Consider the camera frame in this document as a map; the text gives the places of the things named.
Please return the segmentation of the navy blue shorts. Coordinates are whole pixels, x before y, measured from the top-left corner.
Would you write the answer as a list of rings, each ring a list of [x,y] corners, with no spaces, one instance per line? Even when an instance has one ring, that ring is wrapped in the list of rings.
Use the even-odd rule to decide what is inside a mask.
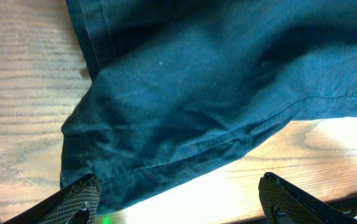
[[[60,185],[104,215],[244,157],[292,120],[357,117],[357,0],[68,0],[91,87]]]

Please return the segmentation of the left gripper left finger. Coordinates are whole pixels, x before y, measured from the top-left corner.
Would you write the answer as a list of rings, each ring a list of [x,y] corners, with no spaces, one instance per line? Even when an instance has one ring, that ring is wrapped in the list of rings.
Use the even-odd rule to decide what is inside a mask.
[[[97,177],[87,174],[7,223],[94,224],[100,193]]]

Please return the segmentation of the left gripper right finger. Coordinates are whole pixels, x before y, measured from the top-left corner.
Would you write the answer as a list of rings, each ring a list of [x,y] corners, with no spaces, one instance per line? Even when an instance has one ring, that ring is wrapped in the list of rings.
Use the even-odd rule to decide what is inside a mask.
[[[357,219],[272,172],[266,172],[261,177],[258,189],[267,223],[357,224]]]

